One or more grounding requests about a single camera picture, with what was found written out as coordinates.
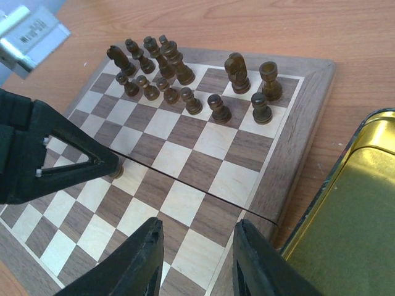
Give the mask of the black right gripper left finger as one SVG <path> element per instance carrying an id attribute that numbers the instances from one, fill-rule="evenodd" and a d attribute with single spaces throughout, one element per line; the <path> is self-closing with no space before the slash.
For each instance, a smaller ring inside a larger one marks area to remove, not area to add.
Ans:
<path id="1" fill-rule="evenodd" d="M 104 261 L 57 295 L 159 295 L 163 262 L 163 224 L 151 217 Z"/>

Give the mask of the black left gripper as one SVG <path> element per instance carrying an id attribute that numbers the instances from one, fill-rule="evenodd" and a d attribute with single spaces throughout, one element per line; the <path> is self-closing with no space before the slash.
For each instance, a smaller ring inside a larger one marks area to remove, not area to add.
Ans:
<path id="1" fill-rule="evenodd" d="M 43 169 L 52 136 L 88 161 Z M 119 157 L 47 103 L 1 90 L 1 203 L 23 204 L 117 171 Z"/>

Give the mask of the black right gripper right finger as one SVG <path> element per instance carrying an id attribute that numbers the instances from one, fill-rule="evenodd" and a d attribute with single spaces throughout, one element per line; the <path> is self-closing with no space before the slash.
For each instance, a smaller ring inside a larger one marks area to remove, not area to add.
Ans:
<path id="1" fill-rule="evenodd" d="M 247 219 L 234 229 L 233 291 L 235 295 L 321 295 Z"/>

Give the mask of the dark wooden knight piece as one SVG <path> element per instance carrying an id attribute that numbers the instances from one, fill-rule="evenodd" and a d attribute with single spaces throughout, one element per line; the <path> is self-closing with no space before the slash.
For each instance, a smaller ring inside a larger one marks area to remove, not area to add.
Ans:
<path id="1" fill-rule="evenodd" d="M 122 73 L 127 77 L 132 76 L 136 67 L 133 63 L 130 62 L 129 58 L 125 55 L 125 53 L 115 45 L 111 45 L 106 52 L 108 58 L 114 61 L 114 64 L 121 69 Z"/>

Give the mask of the dark wooden bishop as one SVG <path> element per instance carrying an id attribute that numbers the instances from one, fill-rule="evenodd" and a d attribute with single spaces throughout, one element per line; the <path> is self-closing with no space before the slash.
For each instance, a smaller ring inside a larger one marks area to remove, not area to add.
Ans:
<path id="1" fill-rule="evenodd" d="M 127 51 L 132 54 L 132 58 L 139 62 L 139 66 L 143 73 L 150 74 L 155 70 L 156 66 L 154 62 L 144 56 L 144 51 L 135 41 L 130 38 L 126 39 L 125 45 Z"/>

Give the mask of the dark wooden chess piece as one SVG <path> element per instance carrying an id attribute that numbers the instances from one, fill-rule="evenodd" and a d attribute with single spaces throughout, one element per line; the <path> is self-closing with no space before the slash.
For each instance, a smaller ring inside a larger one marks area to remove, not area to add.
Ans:
<path id="1" fill-rule="evenodd" d="M 144 48 L 150 53 L 150 56 L 156 59 L 160 74 L 165 79 L 171 79 L 175 76 L 174 68 L 168 63 L 167 59 L 160 53 L 160 48 L 155 38 L 147 36 L 143 40 Z"/>

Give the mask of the dark wooden king piece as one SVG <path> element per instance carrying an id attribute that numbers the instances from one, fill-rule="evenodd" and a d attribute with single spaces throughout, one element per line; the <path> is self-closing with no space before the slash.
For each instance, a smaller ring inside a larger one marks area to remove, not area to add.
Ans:
<path id="1" fill-rule="evenodd" d="M 186 86 L 195 80 L 195 74 L 183 62 L 183 54 L 178 50 L 177 43 L 168 40 L 165 35 L 159 36 L 161 43 L 160 53 L 165 56 L 169 64 L 175 69 L 177 80 L 181 85 Z"/>

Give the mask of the dark wooden rook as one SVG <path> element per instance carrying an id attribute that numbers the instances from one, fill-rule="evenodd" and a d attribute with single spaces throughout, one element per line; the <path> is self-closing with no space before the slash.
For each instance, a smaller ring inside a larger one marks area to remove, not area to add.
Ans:
<path id="1" fill-rule="evenodd" d="M 262 93 L 269 101 L 279 100 L 283 94 L 282 86 L 277 81 L 278 67 L 273 61 L 264 62 L 259 67 L 260 77 L 264 82 Z"/>

